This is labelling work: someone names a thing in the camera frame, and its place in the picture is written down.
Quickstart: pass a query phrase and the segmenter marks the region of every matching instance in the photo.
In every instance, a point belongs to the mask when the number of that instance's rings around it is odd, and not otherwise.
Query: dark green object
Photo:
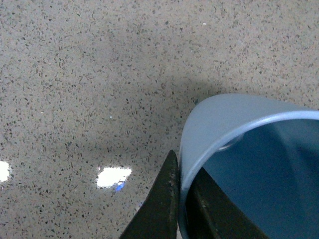
[[[176,239],[178,202],[179,170],[171,150],[147,199],[120,239]]]
[[[203,168],[190,187],[186,211],[190,239],[269,239]]]

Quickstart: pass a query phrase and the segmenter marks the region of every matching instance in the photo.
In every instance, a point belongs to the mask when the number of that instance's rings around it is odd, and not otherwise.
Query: terrazzo floor
[[[118,238],[198,102],[319,110],[318,38],[318,0],[1,1],[0,238]]]

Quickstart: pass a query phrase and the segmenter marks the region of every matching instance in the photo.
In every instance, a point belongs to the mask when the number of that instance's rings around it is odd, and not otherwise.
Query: blue bucket
[[[258,96],[214,96],[189,115],[180,157],[184,239],[185,202],[201,168],[269,238],[319,238],[319,111]]]

